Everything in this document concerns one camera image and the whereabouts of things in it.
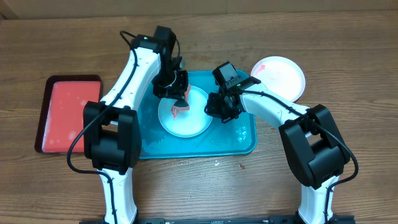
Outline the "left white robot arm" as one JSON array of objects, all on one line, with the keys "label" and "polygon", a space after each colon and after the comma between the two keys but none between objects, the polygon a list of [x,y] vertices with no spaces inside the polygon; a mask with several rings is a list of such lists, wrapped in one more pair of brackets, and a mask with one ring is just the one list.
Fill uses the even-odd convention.
[{"label": "left white robot arm", "polygon": [[102,223],[137,223],[132,195],[132,170],[139,160],[142,138],[137,111],[149,86],[162,99],[188,108],[188,73],[182,56],[172,56],[179,45],[168,27],[157,26],[154,35],[138,34],[127,42],[129,60],[113,88],[99,102],[83,110],[84,154],[101,177],[106,202]]}]

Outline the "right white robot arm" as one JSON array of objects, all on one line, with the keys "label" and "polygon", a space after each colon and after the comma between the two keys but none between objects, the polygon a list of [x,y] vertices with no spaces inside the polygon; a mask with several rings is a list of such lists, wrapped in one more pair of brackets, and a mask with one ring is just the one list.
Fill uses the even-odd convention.
[{"label": "right white robot arm", "polygon": [[358,174],[358,162],[344,143],[330,111],[323,105],[297,105],[266,88],[254,77],[242,77],[230,62],[212,72],[219,87],[210,93],[205,113],[227,123],[242,112],[279,130],[288,165],[301,183],[301,203],[289,223],[354,223],[332,211],[337,185]]}]

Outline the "white plate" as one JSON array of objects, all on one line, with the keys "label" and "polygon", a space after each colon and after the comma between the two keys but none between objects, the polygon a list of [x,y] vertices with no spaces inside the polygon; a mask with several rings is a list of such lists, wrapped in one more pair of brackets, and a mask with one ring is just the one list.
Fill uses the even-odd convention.
[{"label": "white plate", "polygon": [[251,76],[291,102],[297,101],[305,90],[306,80],[302,69],[285,57],[270,56],[258,61],[251,70]]}]

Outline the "light blue plate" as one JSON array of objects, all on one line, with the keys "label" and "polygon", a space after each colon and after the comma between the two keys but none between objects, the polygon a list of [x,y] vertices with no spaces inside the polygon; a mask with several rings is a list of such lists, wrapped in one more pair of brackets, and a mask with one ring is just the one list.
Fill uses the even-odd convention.
[{"label": "light blue plate", "polygon": [[163,98],[158,106],[158,117],[162,127],[170,134],[180,138],[190,138],[204,132],[212,122],[204,109],[208,94],[197,86],[192,86],[188,94],[188,111],[172,113],[172,107],[177,100]]}]

